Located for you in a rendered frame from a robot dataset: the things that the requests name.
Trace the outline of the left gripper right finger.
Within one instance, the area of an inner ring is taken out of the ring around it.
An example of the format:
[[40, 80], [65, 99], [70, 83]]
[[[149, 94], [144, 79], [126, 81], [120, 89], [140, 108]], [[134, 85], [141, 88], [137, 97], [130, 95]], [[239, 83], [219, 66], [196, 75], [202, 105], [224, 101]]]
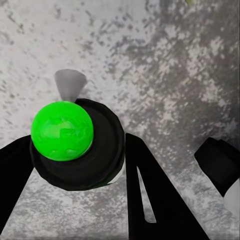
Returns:
[[[145, 142], [125, 134], [129, 240], [210, 240]], [[156, 223], [145, 220], [139, 168]]]

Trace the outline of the insectifuge atomizer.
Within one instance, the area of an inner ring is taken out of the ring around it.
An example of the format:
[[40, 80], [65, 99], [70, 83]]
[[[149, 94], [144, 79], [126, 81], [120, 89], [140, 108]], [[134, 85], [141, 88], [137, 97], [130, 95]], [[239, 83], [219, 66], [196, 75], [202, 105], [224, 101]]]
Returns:
[[78, 98], [87, 78], [76, 69], [54, 74], [61, 99], [44, 106], [31, 124], [29, 152], [40, 177], [66, 191], [115, 183], [126, 163], [125, 133], [107, 106]]

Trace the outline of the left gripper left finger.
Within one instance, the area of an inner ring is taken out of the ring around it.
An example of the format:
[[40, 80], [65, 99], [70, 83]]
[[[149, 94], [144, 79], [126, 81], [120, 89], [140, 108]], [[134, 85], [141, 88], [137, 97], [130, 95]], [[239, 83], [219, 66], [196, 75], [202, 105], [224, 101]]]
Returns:
[[34, 169], [31, 136], [23, 136], [0, 149], [0, 234]]

